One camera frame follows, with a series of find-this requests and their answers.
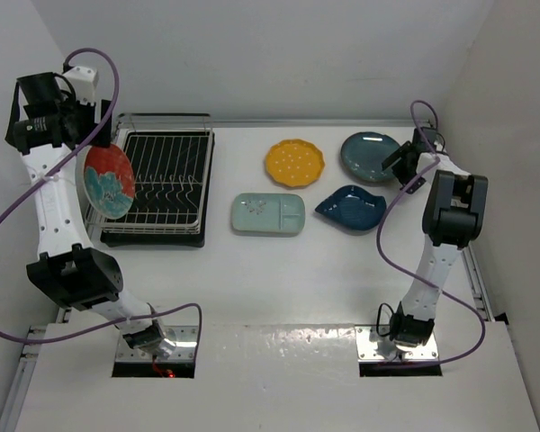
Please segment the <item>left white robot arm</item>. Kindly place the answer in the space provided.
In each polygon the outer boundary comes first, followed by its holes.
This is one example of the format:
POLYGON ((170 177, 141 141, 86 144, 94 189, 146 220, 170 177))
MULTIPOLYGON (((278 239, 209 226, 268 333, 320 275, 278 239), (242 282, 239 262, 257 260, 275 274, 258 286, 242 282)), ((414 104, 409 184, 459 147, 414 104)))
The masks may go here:
POLYGON ((123 286, 117 261, 97 250, 86 233, 72 151, 95 128, 98 73, 66 67, 17 78, 6 142, 16 148, 31 183, 40 229, 38 259, 28 264, 30 281, 61 308, 92 311, 113 323, 127 345, 167 359, 176 348, 154 308, 123 286))

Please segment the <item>teal round plate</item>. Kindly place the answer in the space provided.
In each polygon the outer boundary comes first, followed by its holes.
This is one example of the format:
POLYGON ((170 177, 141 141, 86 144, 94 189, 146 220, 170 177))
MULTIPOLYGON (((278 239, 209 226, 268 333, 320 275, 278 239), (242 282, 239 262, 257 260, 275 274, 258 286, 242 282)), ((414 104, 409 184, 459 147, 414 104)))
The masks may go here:
POLYGON ((340 159, 352 176, 368 183, 384 183, 394 180, 395 175, 390 168, 383 169, 383 161, 399 148, 400 144, 388 135, 363 131, 346 138, 340 159))

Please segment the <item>red blue floral plate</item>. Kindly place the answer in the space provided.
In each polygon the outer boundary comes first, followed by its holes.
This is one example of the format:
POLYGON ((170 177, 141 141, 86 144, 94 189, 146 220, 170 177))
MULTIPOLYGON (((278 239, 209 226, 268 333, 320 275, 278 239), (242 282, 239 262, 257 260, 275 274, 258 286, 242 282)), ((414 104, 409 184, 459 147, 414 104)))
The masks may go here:
POLYGON ((85 156, 83 179, 91 206, 111 221, 127 215, 134 202, 135 177, 131 162, 118 146, 91 147, 85 156))

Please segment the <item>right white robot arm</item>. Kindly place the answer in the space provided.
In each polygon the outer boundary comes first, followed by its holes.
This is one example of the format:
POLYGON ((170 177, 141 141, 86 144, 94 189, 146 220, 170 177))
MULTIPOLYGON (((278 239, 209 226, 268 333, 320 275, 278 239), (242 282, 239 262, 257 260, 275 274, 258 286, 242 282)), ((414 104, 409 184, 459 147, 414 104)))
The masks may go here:
POLYGON ((428 342, 451 266, 482 231, 489 181, 463 171, 436 150, 439 136, 431 127, 416 128, 412 140, 382 162, 382 169, 389 168, 400 181, 399 197, 431 183, 422 216, 422 257, 409 290, 391 315, 386 335, 400 347, 428 342))

